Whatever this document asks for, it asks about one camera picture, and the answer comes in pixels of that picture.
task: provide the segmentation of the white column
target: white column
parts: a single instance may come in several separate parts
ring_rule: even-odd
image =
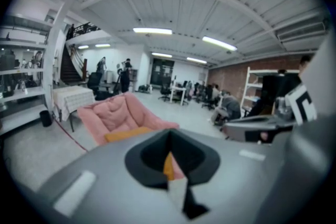
[[[53,108],[53,85],[52,85],[52,75],[53,75],[53,62],[56,49],[56,41],[61,30],[62,23],[72,6],[74,0],[66,0],[61,8],[58,10],[56,18],[54,20],[54,25],[51,28],[48,36],[48,45],[44,55],[44,73],[43,73],[43,88],[46,92],[46,103],[49,111],[52,111]]]

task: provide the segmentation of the red brick wall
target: red brick wall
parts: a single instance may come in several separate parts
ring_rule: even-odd
[[[251,62],[239,63],[237,65],[221,67],[209,70],[208,83],[218,84],[221,90],[227,90],[241,101],[246,82],[247,68],[251,69],[298,69],[302,55],[289,55],[274,57]],[[249,82],[256,80],[255,76],[250,76]],[[259,95],[258,90],[248,89],[246,95]]]

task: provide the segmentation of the white table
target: white table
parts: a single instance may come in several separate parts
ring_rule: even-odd
[[[183,105],[183,100],[184,100],[184,96],[185,96],[185,90],[186,90],[186,88],[180,88],[180,87],[172,86],[171,87],[171,94],[170,94],[170,102],[171,103],[173,102],[174,91],[183,91],[182,98],[181,98],[181,105]]]
[[[55,104],[54,112],[59,114],[60,121],[66,121],[69,118],[72,131],[74,131],[71,114],[81,106],[95,102],[93,91],[88,88],[73,86],[54,89],[52,92]]]

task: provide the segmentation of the concrete floor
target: concrete floor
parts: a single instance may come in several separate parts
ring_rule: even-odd
[[[152,94],[135,93],[139,100],[160,118],[176,122],[181,128],[204,135],[224,139],[223,133],[209,123],[213,111],[201,108],[191,101],[189,105],[158,100],[158,91]],[[87,150],[96,147],[81,120],[74,114],[73,133],[69,121],[62,126]],[[12,177],[30,189],[37,191],[52,174],[59,171],[86,152],[65,132],[53,123],[44,128],[40,121],[22,126],[5,137],[4,158]]]

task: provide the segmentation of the black railing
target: black railing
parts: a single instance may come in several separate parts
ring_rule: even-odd
[[[67,33],[67,40],[97,30],[100,30],[100,28],[92,23],[83,24],[73,30],[70,28]]]

